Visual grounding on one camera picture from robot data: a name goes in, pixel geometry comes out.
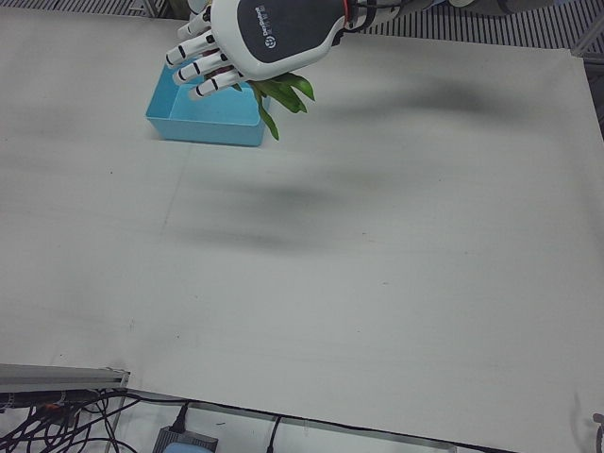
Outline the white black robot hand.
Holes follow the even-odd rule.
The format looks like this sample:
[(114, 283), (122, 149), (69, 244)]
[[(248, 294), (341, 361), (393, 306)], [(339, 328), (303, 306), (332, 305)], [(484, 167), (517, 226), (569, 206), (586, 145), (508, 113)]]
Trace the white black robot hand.
[(191, 91), (191, 98), (201, 99), (322, 59), (348, 15), (346, 1), (209, 1), (178, 29), (179, 43), (164, 64), (177, 85), (203, 76)]

